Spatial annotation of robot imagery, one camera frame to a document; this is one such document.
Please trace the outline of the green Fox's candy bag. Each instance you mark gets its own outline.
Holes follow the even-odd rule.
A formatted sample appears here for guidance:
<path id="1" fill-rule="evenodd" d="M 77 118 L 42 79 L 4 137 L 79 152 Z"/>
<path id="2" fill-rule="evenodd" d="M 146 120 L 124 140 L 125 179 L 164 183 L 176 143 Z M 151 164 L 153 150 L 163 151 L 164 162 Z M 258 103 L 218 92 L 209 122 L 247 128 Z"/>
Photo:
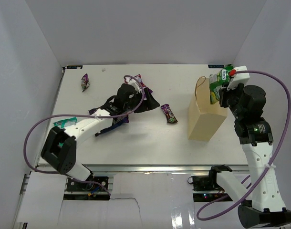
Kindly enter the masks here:
<path id="1" fill-rule="evenodd" d="M 210 104 L 219 102 L 219 90 L 225 83 L 230 82 L 229 73 L 234 69 L 232 65 L 227 65 L 222 68 L 217 74 L 209 76 L 209 91 L 210 91 Z"/>

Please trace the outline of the brown M&M's packet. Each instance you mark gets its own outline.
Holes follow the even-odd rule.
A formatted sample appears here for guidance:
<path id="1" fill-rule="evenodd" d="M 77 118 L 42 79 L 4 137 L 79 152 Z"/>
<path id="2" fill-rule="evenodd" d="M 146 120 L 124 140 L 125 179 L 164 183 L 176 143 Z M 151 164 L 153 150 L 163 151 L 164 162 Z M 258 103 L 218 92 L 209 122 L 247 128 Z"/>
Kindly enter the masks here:
<path id="1" fill-rule="evenodd" d="M 160 108 L 164 112 L 164 114 L 166 116 L 166 121 L 168 124 L 176 124 L 178 122 L 178 120 L 174 116 L 169 104 L 164 104 L 164 105 L 160 106 Z"/>

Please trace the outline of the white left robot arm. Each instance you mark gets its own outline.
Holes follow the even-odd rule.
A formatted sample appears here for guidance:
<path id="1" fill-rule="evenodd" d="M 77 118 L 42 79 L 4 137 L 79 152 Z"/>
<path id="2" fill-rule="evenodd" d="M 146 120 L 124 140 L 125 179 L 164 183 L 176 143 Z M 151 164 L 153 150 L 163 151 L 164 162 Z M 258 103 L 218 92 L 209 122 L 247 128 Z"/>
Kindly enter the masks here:
<path id="1" fill-rule="evenodd" d="M 82 190 L 93 187 L 93 173 L 76 160 L 76 150 L 87 139 L 118 127 L 128 112 L 142 113 L 158 108 L 148 88 L 122 84 L 117 94 L 109 97 L 89 118 L 65 128 L 53 127 L 41 151 L 41 157 L 59 174 L 77 180 Z"/>

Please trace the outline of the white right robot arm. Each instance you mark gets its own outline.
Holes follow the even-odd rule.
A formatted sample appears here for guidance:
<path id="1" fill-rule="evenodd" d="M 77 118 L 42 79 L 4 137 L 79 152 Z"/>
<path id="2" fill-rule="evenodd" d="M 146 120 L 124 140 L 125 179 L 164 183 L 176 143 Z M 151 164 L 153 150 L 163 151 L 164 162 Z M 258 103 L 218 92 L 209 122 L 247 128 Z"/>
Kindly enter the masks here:
<path id="1" fill-rule="evenodd" d="M 270 125 L 261 116 L 266 103 L 265 91 L 255 85 L 240 83 L 235 89 L 221 87 L 221 107 L 228 107 L 235 117 L 235 132 L 245 153 L 251 183 L 251 193 L 237 181 L 229 166 L 215 166 L 209 171 L 208 184 L 213 190 L 223 188 L 238 206 L 242 226 L 249 228 L 281 227 L 291 223 L 279 192 L 272 159 L 273 136 Z"/>

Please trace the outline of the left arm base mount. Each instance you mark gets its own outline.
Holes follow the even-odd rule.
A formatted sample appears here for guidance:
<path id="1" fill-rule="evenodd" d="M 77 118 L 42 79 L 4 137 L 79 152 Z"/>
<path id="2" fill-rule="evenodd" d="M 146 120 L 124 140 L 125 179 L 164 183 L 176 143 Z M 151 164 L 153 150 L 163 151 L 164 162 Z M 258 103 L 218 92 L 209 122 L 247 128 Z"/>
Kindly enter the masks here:
<path id="1" fill-rule="evenodd" d="M 84 184 L 71 178 L 68 179 L 65 187 L 64 200 L 109 200 L 108 189 L 109 177 L 94 177 L 98 184 Z"/>

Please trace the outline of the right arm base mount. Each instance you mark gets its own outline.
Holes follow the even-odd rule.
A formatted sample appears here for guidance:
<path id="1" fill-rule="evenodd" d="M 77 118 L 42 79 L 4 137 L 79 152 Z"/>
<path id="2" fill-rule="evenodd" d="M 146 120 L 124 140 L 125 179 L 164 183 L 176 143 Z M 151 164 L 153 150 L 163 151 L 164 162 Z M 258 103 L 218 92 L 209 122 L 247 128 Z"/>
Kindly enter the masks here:
<path id="1" fill-rule="evenodd" d="M 221 201 L 231 202 L 232 199 L 220 186 L 211 183 L 209 176 L 190 176 L 187 183 L 193 188 L 193 200 L 195 203 L 205 203 L 223 198 Z"/>

